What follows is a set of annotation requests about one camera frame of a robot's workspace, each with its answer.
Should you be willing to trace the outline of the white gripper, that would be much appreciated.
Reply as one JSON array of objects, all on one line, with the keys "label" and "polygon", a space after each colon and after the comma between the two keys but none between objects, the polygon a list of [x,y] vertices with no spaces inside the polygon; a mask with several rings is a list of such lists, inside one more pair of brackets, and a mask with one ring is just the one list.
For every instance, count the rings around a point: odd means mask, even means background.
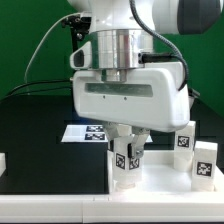
[{"label": "white gripper", "polygon": [[128,157],[140,159],[149,129],[173,132],[188,124],[190,106],[183,79],[179,62],[130,69],[124,83],[103,82],[98,71],[78,71],[73,78],[75,109],[81,117],[107,121],[102,126],[109,141],[119,137],[117,123],[135,126]]}]

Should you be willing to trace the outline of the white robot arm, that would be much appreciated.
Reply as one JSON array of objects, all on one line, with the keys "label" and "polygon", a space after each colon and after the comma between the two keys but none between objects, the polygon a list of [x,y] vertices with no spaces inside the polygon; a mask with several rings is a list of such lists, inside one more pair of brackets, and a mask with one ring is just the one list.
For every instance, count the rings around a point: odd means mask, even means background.
[{"label": "white robot arm", "polygon": [[151,130],[173,132],[190,119],[189,70],[166,34],[201,34],[220,17],[223,0],[68,0],[89,23],[90,40],[70,56],[79,116],[104,123],[108,140],[132,129],[125,147],[143,156]]}]

